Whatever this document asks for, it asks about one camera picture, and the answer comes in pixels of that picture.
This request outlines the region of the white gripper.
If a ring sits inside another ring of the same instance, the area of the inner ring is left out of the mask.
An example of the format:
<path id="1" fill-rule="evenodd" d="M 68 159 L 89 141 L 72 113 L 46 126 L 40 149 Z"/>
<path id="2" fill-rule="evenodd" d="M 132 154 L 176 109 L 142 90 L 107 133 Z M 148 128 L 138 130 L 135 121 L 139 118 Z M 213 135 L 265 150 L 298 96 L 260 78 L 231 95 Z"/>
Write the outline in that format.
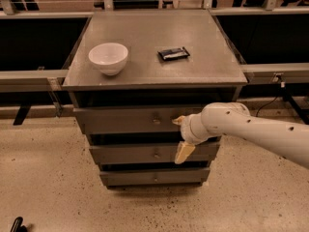
<path id="1" fill-rule="evenodd" d="M 178 145 L 175 155 L 175 164 L 184 163 L 195 150 L 194 145 L 201 144 L 211 138 L 211 134 L 202 124 L 201 114 L 181 115 L 172 120 L 172 123 L 181 126 L 181 135 L 184 141 Z"/>

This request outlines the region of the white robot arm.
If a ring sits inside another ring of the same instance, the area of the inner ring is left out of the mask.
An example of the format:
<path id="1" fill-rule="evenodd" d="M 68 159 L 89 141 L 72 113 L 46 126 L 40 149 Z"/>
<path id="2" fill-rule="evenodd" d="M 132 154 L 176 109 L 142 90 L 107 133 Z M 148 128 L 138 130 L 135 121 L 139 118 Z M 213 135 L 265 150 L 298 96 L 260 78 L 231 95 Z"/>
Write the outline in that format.
<path id="1" fill-rule="evenodd" d="M 213 102 L 198 114 L 180 116 L 173 123 L 181 128 L 175 164 L 181 164 L 195 147 L 208 139 L 231 135 L 245 139 L 280 157 L 309 168 L 309 126 L 254 117 L 239 102 Z"/>

